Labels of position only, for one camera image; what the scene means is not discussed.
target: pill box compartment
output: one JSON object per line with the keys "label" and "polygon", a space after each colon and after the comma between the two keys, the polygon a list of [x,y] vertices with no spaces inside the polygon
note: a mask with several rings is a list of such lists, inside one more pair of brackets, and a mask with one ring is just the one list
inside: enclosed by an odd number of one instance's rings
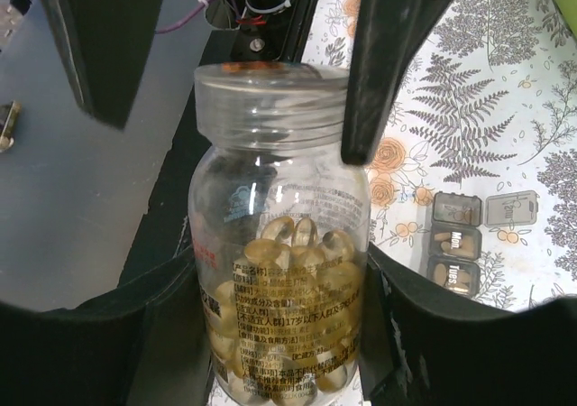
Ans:
{"label": "pill box compartment", "polygon": [[449,291],[472,298],[479,292],[481,269],[473,262],[432,256],[428,261],[426,277]]}
{"label": "pill box compartment", "polygon": [[481,256],[482,234],[470,226],[434,222],[429,256],[458,257],[474,262]]}
{"label": "pill box compartment", "polygon": [[433,220],[466,226],[481,225],[481,199],[454,193],[437,192],[433,200]]}

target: floral tablecloth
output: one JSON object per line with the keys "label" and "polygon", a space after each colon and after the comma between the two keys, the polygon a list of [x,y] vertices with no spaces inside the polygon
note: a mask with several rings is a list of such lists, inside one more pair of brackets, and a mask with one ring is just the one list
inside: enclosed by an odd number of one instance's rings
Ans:
{"label": "floral tablecloth", "polygon": [[[303,61],[348,67],[360,0],[319,0]],[[481,225],[475,300],[577,294],[577,43],[552,0],[455,0],[404,78],[376,158],[371,240],[423,272],[437,191],[532,218]],[[358,374],[333,406],[362,404]],[[209,404],[233,403],[215,388]]]}

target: orange flower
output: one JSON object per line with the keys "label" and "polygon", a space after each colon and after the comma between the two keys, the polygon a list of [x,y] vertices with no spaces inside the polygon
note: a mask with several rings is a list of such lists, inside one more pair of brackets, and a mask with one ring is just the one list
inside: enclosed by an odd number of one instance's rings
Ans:
{"label": "orange flower", "polygon": [[371,180],[371,202],[374,205],[387,207],[395,201],[395,187],[388,174],[381,174]]}
{"label": "orange flower", "polygon": [[369,166],[381,173],[392,173],[405,162],[405,148],[394,138],[384,138],[377,149],[375,159]]}
{"label": "orange flower", "polygon": [[343,12],[347,16],[357,17],[361,8],[361,0],[345,0],[343,3]]}
{"label": "orange flower", "polygon": [[415,203],[419,206],[429,206],[433,203],[433,191],[425,187],[415,188]]}
{"label": "orange flower", "polygon": [[356,20],[351,21],[351,23],[349,23],[349,27],[346,29],[347,34],[349,35],[349,37],[354,38],[354,33],[357,31],[357,22]]}

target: transparent pill bottle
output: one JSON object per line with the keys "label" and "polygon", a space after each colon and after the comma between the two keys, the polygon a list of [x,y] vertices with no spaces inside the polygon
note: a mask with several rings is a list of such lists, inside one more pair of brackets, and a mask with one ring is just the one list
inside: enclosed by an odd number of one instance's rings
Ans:
{"label": "transparent pill bottle", "polygon": [[241,405],[327,405],[357,368],[370,196],[340,159],[348,72],[197,69],[189,219],[215,378]]}

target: gray surface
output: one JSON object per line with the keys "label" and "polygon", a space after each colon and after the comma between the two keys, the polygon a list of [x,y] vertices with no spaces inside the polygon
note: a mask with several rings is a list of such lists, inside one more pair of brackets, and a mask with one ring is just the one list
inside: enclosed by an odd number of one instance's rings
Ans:
{"label": "gray surface", "polygon": [[[159,25],[197,0],[165,0]],[[0,103],[23,114],[0,155],[0,300],[73,308],[113,289],[210,33],[202,16],[157,37],[123,132],[79,111],[40,4],[0,57]]]}

